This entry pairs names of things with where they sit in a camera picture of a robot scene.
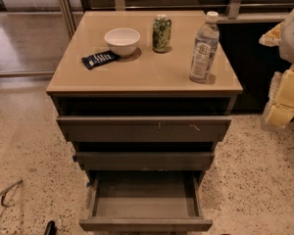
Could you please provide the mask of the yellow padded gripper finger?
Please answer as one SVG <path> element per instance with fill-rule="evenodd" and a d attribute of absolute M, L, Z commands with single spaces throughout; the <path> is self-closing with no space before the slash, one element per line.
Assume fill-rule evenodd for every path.
<path fill-rule="evenodd" d="M 283 25 L 284 22 L 281 22 L 263 34 L 259 39 L 259 43 L 268 47 L 279 46 L 281 40 L 281 29 Z"/>
<path fill-rule="evenodd" d="M 276 71 L 271 79 L 265 123 L 283 127 L 294 118 L 294 65 L 284 73 Z"/>

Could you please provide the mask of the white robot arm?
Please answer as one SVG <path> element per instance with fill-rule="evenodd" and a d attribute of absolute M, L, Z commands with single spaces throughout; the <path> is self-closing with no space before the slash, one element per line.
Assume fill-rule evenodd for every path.
<path fill-rule="evenodd" d="M 265 126 L 282 129 L 294 118 L 294 9 L 282 23 L 263 34 L 259 43 L 277 46 L 280 58 L 291 64 L 284 73 L 274 73 L 263 112 Z"/>

